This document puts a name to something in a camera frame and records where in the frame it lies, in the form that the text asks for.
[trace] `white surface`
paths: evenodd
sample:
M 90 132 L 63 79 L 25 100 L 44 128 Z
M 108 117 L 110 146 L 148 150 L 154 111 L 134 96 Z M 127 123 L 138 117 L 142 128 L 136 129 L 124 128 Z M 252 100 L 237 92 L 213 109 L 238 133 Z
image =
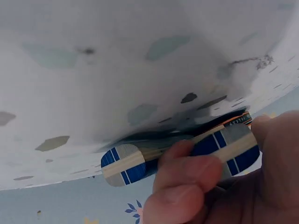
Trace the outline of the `white surface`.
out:
M 0 189 L 96 175 L 94 152 L 109 141 L 285 95 L 299 82 L 296 3 L 1 1 Z M 263 69 L 258 59 L 228 67 L 266 54 Z

